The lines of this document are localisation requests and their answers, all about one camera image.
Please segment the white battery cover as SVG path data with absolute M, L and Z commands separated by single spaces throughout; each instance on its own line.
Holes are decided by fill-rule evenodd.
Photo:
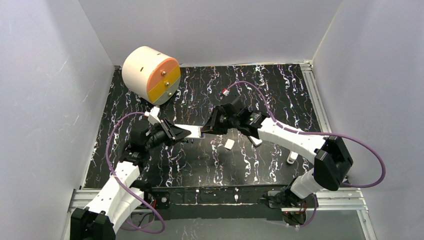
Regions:
M 235 141 L 232 139 L 227 139 L 225 144 L 224 144 L 224 148 L 227 150 L 232 150 L 233 146 L 235 144 Z

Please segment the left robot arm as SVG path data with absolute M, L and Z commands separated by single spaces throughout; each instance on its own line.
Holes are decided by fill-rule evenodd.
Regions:
M 120 159 L 113 165 L 109 159 L 110 177 L 103 188 L 83 208 L 77 207 L 71 214 L 69 238 L 71 240 L 114 240 L 124 222 L 135 230 L 160 234 L 165 230 L 165 220 L 150 203 L 145 200 L 149 186 L 138 178 L 144 169 L 144 162 L 150 157 L 150 151 L 173 146 L 192 132 L 162 119 L 151 127 L 131 135 Z M 130 221 L 133 211 L 144 205 L 160 220 L 160 230 L 149 230 Z

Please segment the white remote with buttons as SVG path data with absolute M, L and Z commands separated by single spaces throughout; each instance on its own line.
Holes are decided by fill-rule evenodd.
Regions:
M 186 125 L 186 124 L 176 124 L 175 126 L 190 131 L 187 139 L 204 139 L 205 135 L 201 132 L 202 126 L 199 125 Z

